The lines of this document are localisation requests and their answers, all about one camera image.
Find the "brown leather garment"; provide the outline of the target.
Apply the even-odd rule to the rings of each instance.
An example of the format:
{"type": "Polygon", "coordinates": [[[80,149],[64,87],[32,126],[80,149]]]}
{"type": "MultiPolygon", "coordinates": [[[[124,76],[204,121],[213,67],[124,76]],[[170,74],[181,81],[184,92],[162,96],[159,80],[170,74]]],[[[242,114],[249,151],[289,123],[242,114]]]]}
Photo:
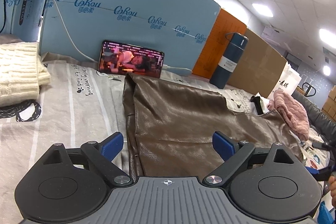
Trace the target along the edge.
{"type": "Polygon", "coordinates": [[[226,98],[219,93],[128,74],[123,107],[132,178],[204,178],[223,162],[212,145],[216,131],[261,148],[280,142],[297,159],[303,158],[278,112],[236,112],[228,108],[226,98]]]}

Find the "brown cardboard box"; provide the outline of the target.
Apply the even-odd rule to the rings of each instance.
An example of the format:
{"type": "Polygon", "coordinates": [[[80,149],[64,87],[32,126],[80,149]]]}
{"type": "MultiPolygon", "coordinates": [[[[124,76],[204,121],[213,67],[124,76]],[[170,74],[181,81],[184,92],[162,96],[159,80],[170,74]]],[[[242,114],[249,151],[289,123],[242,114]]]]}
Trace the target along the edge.
{"type": "Polygon", "coordinates": [[[267,98],[278,83],[286,60],[264,39],[247,29],[245,50],[227,84],[267,98]]]}

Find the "blue foam board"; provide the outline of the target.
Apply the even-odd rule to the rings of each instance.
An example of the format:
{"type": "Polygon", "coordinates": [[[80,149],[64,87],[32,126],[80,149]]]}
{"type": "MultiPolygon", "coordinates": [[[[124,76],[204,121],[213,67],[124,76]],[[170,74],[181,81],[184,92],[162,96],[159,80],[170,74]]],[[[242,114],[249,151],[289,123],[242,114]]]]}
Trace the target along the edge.
{"type": "Polygon", "coordinates": [[[165,54],[164,63],[192,69],[218,16],[214,0],[1,0],[1,29],[41,53],[98,60],[102,42],[165,54]]]}

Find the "white shopping bag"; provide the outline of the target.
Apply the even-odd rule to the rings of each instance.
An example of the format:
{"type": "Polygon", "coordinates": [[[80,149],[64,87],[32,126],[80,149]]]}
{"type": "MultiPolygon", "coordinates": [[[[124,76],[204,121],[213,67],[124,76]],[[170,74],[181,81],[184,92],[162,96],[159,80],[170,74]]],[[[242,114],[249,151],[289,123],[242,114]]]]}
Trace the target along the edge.
{"type": "Polygon", "coordinates": [[[278,79],[271,93],[268,95],[268,99],[273,99],[274,92],[278,89],[283,90],[285,93],[291,96],[294,93],[296,87],[299,85],[301,79],[302,78],[299,73],[295,71],[288,62],[286,62],[280,78],[278,79]]]}

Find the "orange board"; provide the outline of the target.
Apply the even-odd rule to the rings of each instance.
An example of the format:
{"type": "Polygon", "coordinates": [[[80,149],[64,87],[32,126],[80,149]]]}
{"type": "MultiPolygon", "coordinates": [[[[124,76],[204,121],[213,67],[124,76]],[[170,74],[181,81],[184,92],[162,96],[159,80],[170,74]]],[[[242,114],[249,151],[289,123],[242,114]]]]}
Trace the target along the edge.
{"type": "Polygon", "coordinates": [[[229,39],[226,38],[226,34],[228,38],[232,32],[244,35],[246,29],[247,26],[243,22],[221,9],[194,65],[193,75],[210,79],[228,46],[229,39]]]}

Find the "pink knitted sweater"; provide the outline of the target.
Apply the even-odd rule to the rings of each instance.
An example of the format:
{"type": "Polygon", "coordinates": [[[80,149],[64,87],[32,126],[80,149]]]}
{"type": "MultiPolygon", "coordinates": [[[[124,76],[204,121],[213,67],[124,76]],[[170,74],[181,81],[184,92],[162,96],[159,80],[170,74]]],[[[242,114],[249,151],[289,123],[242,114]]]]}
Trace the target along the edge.
{"type": "Polygon", "coordinates": [[[303,105],[281,89],[273,94],[267,105],[268,110],[277,110],[290,130],[301,140],[309,139],[309,120],[303,105]]]}

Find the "smartphone with bright screen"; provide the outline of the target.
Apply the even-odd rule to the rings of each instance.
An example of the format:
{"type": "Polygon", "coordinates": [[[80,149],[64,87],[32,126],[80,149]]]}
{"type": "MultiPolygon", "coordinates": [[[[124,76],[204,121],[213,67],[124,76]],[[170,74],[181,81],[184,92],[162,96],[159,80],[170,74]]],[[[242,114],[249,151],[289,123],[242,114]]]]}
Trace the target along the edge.
{"type": "Polygon", "coordinates": [[[158,78],[165,54],[140,46],[104,40],[101,46],[98,71],[100,73],[138,75],[158,78]]]}

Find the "stacked cardboard boxes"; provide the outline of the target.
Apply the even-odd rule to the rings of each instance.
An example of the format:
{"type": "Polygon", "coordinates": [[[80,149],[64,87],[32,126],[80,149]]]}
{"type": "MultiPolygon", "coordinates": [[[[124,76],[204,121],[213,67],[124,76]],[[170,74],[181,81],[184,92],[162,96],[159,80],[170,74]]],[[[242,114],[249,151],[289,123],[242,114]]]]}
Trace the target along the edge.
{"type": "Polygon", "coordinates": [[[322,112],[331,120],[336,120],[336,86],[329,92],[328,98],[322,107],[322,112]]]}

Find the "dark blue thermos bottle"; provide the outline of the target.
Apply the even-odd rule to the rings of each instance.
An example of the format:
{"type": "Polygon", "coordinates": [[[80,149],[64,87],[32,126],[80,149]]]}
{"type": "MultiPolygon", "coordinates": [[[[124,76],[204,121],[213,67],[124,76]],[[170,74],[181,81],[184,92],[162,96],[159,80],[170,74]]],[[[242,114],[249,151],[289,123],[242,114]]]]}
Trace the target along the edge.
{"type": "Polygon", "coordinates": [[[238,32],[228,33],[225,38],[228,39],[228,46],[210,78],[210,84],[219,89],[223,89],[226,86],[249,41],[246,36],[238,32]]]}

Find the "black leather sofa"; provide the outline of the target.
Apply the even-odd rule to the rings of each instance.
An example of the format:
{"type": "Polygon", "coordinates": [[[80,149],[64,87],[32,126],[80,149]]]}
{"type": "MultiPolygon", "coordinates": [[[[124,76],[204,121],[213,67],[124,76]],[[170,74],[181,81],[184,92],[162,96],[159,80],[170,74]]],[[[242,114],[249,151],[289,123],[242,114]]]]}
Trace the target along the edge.
{"type": "Polygon", "coordinates": [[[294,91],[292,97],[303,105],[307,112],[309,123],[315,127],[316,132],[328,142],[335,141],[335,122],[300,92],[294,91]]]}

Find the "cream knitted sweater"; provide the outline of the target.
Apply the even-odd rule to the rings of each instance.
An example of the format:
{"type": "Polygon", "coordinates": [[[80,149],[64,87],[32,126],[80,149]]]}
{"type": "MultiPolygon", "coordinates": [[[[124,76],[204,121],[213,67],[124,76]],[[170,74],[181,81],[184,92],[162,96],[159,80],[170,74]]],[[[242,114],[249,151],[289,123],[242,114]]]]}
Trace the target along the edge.
{"type": "Polygon", "coordinates": [[[1,45],[1,106],[36,100],[51,75],[42,64],[37,42],[1,45]]]}

